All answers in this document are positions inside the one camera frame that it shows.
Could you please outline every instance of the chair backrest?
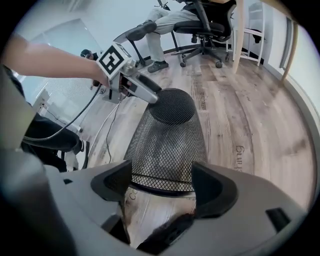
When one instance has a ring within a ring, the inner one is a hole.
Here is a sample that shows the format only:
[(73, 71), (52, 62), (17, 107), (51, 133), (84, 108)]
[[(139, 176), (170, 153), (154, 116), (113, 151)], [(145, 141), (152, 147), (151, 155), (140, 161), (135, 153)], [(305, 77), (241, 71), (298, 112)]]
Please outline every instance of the chair backrest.
[(232, 32), (231, 13), (236, 8), (236, 1), (226, 3), (202, 3), (209, 22), (219, 23), (224, 26), (224, 37), (229, 37)]
[(265, 31), (265, 6), (262, 2), (256, 2), (249, 6), (249, 29), (255, 29), (252, 27), (254, 21), (262, 22), (262, 33)]

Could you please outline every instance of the chair armrest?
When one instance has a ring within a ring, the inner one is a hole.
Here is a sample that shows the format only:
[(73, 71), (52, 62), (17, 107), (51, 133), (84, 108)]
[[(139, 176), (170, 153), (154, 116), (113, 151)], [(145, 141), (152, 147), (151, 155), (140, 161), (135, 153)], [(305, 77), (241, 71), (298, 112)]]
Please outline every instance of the chair armrest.
[(203, 28), (207, 31), (210, 32), (210, 25), (209, 25), (209, 21), (205, 12), (205, 9), (202, 5), (202, 3), (199, 0), (188, 0), (188, 2), (193, 2), (194, 6), (196, 8), (196, 11), (199, 15), (200, 21), (202, 22)]

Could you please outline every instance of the black pants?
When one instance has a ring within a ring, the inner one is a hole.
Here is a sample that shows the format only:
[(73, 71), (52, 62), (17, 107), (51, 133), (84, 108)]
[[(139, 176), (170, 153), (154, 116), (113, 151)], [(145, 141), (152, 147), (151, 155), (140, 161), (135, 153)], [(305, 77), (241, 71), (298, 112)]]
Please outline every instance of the black pants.
[[(25, 135), (30, 138), (45, 138), (55, 134), (62, 127), (50, 119), (35, 114)], [(65, 161), (57, 156), (58, 151), (79, 153), (82, 142), (79, 136), (74, 132), (64, 129), (57, 136), (45, 141), (28, 141), (22, 142), (21, 148), (25, 152), (29, 152), (37, 156), (43, 164), (51, 165), (59, 169), (60, 172), (66, 172), (67, 167)]]

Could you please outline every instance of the cable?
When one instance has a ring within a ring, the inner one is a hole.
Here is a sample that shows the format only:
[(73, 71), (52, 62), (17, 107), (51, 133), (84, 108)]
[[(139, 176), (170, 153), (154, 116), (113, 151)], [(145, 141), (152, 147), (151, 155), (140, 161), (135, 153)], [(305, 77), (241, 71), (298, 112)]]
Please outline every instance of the cable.
[(111, 154), (110, 154), (109, 145), (108, 145), (108, 135), (109, 135), (109, 133), (111, 131), (112, 124), (114, 123), (114, 121), (116, 119), (116, 115), (117, 115), (117, 112), (118, 112), (118, 109), (119, 109), (119, 106), (120, 106), (121, 102), (122, 102), (122, 100), (117, 105), (117, 109), (116, 109), (116, 111), (114, 113), (114, 118), (113, 118), (113, 120), (112, 120), (112, 122), (110, 124), (110, 128), (109, 128), (109, 131), (108, 131), (108, 133), (106, 135), (106, 139), (105, 139), (106, 140), (106, 149), (108, 150), (108, 154), (109, 154), (109, 157), (110, 157), (109, 158), (109, 164), (111, 163)]
[(48, 113), (49, 114), (51, 114), (53, 117), (54, 117), (54, 119), (56, 120), (56, 121), (59, 121), (60, 123), (62, 123), (62, 124), (64, 124), (64, 125), (66, 125), (66, 123), (65, 122), (62, 122), (62, 121), (60, 121), (54, 114), (52, 114), (48, 109), (45, 109), (46, 111), (48, 111)]
[(120, 103), (118, 103), (118, 104), (114, 107), (114, 109), (110, 112), (110, 114), (108, 114), (108, 116), (107, 116), (106, 119), (103, 121), (102, 125), (100, 126), (100, 129), (99, 129), (98, 132), (96, 133), (96, 135), (95, 135), (95, 137), (94, 137), (94, 139), (93, 139), (93, 142), (91, 143), (91, 147), (90, 147), (88, 156), (90, 155), (90, 152), (91, 152), (91, 150), (92, 150), (92, 148), (93, 148), (93, 146), (94, 146), (94, 144), (95, 144), (95, 142), (96, 142), (96, 140), (97, 140), (97, 137), (98, 137), (98, 135), (99, 135), (102, 127), (105, 125), (106, 121), (107, 121), (108, 118), (112, 115), (112, 113), (116, 110), (116, 108), (118, 107), (119, 104), (120, 104)]
[(90, 99), (90, 101), (88, 102), (88, 104), (80, 111), (79, 114), (76, 115), (76, 117), (71, 121), (69, 122), (68, 124), (66, 124), (64, 127), (62, 127), (60, 130), (58, 130), (56, 133), (52, 134), (51, 136), (49, 137), (46, 137), (46, 138), (30, 138), (30, 137), (27, 137), (27, 136), (24, 136), (23, 138), (23, 141), (25, 143), (28, 143), (28, 142), (44, 142), (44, 141), (48, 141), (50, 139), (52, 139), (53, 137), (57, 136), (59, 133), (61, 133), (64, 129), (66, 129), (68, 126), (70, 126), (86, 109), (87, 107), (89, 107), (89, 105), (91, 104), (91, 102), (94, 100), (94, 98), (96, 97), (98, 91), (100, 90), (100, 87), (101, 87), (101, 83), (99, 84), (98, 88), (96, 89), (93, 97)]

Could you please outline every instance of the beige pants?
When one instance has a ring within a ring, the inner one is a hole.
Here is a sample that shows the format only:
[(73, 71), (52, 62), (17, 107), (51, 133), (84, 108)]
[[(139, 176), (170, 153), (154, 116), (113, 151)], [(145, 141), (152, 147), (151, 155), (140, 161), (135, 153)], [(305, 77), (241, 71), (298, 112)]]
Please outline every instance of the beige pants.
[(150, 56), (153, 61), (165, 60), (164, 51), (161, 48), (160, 35), (170, 33), (178, 22), (199, 21), (197, 15), (187, 10), (170, 11), (163, 8), (154, 8), (149, 13), (147, 20), (156, 23), (156, 30), (146, 34)]

